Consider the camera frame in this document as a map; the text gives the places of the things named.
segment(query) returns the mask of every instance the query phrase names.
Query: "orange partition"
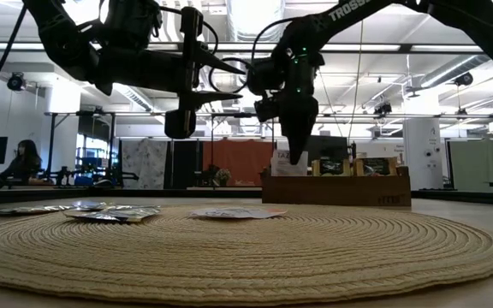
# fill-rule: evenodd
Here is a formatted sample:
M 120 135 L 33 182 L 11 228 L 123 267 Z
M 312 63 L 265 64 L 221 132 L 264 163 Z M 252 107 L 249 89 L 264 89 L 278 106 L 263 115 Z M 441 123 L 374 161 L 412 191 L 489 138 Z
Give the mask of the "orange partition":
M 203 170 L 207 170 L 211 162 L 211 151 L 214 147 L 214 165 L 227 169 L 231 173 L 228 181 L 230 187 L 261 187 L 260 172 L 270 165 L 273 155 L 271 142 L 247 140 L 210 141 L 203 144 Z

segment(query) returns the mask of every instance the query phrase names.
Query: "pillar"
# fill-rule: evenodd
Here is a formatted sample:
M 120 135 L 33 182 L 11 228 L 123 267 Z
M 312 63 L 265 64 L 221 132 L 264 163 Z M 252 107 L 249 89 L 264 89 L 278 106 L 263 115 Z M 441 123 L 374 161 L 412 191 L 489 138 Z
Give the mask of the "pillar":
M 405 98 L 405 113 L 435 115 L 440 112 L 438 93 L 431 89 Z M 403 124 L 405 161 L 410 172 L 412 190 L 443 188 L 443 160 L 439 120 L 407 119 Z
M 59 80 L 52 87 L 47 88 L 45 99 L 47 100 L 47 112 L 76 112 L 80 109 L 81 89 L 73 82 Z M 56 123 L 62 118 L 63 116 L 58 116 L 56 118 Z M 79 117 L 74 115 L 71 115 L 62 121 L 55 129 L 51 171 L 58 171 L 62 166 L 66 166 L 69 169 L 75 169 L 75 151 L 78 129 Z M 44 137 L 41 152 L 43 167 L 47 168 L 50 142 L 49 115 L 43 120 L 43 131 Z

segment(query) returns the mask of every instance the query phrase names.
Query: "woven placemat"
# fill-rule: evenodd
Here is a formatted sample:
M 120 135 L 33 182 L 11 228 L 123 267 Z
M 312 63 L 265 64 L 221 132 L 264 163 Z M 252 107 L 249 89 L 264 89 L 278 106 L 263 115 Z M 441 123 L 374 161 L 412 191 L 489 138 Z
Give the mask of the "woven placemat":
M 405 293 L 493 275 L 493 233 L 389 210 L 273 205 L 264 220 L 141 224 L 62 213 L 0 224 L 0 285 L 172 305 L 281 305 Z

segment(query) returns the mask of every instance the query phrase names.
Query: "woman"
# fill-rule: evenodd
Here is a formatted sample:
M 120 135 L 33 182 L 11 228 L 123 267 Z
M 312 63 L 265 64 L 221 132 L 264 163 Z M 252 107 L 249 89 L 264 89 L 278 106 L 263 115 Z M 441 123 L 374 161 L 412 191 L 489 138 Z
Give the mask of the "woman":
M 35 181 L 40 168 L 41 157 L 39 157 L 35 143 L 31 140 L 22 140 L 18 144 L 16 158 L 0 174 L 0 178 L 5 181 L 12 175 L 13 178 L 20 179 L 21 184 L 27 185 L 31 181 Z

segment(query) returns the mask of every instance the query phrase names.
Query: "wooden box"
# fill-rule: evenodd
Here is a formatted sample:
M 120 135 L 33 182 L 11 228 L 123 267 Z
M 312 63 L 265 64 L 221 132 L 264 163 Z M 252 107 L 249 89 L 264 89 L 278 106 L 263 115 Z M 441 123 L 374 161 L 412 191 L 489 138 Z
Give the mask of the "wooden box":
M 273 204 L 322 204 L 410 207 L 410 177 L 400 176 L 270 176 L 262 201 Z

